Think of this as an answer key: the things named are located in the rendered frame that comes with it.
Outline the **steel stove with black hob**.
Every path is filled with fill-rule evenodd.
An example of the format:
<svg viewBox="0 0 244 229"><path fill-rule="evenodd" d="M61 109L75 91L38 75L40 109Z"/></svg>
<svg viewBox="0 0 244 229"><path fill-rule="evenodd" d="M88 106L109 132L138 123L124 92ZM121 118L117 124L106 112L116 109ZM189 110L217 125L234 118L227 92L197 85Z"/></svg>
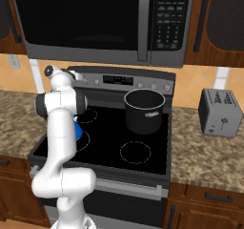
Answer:
<svg viewBox="0 0 244 229"><path fill-rule="evenodd" d="M75 88L88 98L88 110L77 123L83 134L76 141L77 153L67 168L92 168L98 178L155 188L169 192L172 147L173 73L149 70L70 67L76 77ZM151 135L138 135L126 125L124 96L131 90L152 89L162 93L166 102L160 129Z"/></svg>

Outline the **blue kettle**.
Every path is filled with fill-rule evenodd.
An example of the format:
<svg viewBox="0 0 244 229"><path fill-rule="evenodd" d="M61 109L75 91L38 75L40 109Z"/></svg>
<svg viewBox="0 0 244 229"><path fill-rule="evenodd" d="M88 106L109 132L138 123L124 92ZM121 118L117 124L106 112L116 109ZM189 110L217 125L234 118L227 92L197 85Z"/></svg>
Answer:
<svg viewBox="0 0 244 229"><path fill-rule="evenodd" d="M77 116L73 118L76 140L80 139L80 137L81 137L82 134L83 134L83 130L82 130L82 128L80 127L80 125L77 123L77 119L78 119Z"/></svg>

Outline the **black cooking pot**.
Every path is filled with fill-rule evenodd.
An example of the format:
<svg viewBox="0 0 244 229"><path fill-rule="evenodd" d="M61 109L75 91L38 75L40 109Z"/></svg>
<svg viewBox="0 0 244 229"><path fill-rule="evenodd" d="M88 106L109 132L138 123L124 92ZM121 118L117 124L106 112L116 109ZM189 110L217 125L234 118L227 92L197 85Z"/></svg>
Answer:
<svg viewBox="0 0 244 229"><path fill-rule="evenodd" d="M138 135L156 133L162 123L165 96L152 89L134 89L124 96L127 128Z"/></svg>

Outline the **black and steel microwave oven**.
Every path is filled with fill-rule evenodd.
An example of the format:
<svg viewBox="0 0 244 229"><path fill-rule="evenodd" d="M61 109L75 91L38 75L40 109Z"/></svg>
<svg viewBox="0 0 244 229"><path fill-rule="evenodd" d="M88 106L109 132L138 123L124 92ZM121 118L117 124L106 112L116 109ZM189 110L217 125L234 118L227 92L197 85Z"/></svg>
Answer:
<svg viewBox="0 0 244 229"><path fill-rule="evenodd" d="M146 62L137 59L139 0L13 2L30 59L183 66L193 0L150 0Z"/></svg>

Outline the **grey toaster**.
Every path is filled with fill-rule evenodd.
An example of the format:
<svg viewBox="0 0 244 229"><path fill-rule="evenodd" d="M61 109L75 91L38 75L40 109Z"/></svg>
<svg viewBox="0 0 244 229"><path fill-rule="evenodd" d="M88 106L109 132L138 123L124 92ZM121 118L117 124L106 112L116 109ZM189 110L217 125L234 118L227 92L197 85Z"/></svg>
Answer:
<svg viewBox="0 0 244 229"><path fill-rule="evenodd" d="M235 138L243 113L232 91L203 89L198 115L203 135Z"/></svg>

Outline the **black oven door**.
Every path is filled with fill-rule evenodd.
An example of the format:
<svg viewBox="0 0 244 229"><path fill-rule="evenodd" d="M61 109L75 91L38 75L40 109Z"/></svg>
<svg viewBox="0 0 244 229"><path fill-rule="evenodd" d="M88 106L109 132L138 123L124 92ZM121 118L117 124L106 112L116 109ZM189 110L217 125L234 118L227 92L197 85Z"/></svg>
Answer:
<svg viewBox="0 0 244 229"><path fill-rule="evenodd" d="M95 190L84 207L97 229L162 229L167 200L165 189L160 200Z"/></svg>

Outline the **brown wooden drawer front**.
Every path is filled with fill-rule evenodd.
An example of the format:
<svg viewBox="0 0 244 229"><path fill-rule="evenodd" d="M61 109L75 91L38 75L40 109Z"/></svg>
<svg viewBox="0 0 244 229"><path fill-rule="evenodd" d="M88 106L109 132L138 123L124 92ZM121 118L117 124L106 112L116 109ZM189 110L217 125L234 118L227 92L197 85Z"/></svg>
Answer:
<svg viewBox="0 0 244 229"><path fill-rule="evenodd" d="M219 196L224 198L227 195L229 195L233 198L233 203L206 199L205 192L209 192L212 196ZM184 189L184 196L190 201L228 209L236 209L244 212L244 194L241 193L218 190L214 188L186 185Z"/></svg>
<svg viewBox="0 0 244 229"><path fill-rule="evenodd" d="M0 156L0 160L9 160L10 161L10 164L8 166L0 165L0 169L24 173L27 175L31 171L29 162L24 158L12 157L12 156Z"/></svg>

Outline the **brown base cupboard door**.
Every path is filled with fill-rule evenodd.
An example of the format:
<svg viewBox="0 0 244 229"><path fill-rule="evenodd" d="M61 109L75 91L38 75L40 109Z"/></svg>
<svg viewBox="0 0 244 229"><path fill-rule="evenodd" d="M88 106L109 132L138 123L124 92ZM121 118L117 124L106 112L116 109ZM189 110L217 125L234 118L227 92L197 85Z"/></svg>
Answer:
<svg viewBox="0 0 244 229"><path fill-rule="evenodd" d="M31 178L0 170L0 209L5 219L51 227L45 208L31 190Z"/></svg>
<svg viewBox="0 0 244 229"><path fill-rule="evenodd" d="M172 204L173 229L244 229L243 211L177 200L168 201L164 229L168 227Z"/></svg>

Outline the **brown wall cupboard door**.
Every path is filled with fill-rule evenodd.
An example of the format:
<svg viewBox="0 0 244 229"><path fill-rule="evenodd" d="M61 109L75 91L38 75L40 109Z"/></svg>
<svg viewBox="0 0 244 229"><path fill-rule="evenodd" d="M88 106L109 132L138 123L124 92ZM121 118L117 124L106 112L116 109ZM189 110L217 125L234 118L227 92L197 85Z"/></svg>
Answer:
<svg viewBox="0 0 244 229"><path fill-rule="evenodd" d="M209 0L199 52L193 51L202 0L193 0L186 65L244 69L244 0Z"/></svg>
<svg viewBox="0 0 244 229"><path fill-rule="evenodd" d="M18 35L21 36L22 42L19 44L15 43L4 0L0 0L0 53L26 54L27 52L23 42L23 35L18 21L16 8L13 0L9 0L9 3L15 27Z"/></svg>

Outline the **white wall socket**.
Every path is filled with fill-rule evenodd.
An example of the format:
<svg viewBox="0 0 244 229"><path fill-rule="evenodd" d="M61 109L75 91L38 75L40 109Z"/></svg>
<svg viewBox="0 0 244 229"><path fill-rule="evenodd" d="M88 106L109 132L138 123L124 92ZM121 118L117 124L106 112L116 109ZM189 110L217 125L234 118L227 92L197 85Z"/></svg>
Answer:
<svg viewBox="0 0 244 229"><path fill-rule="evenodd" d="M12 69L20 69L20 63L16 54L9 54L8 60Z"/></svg>

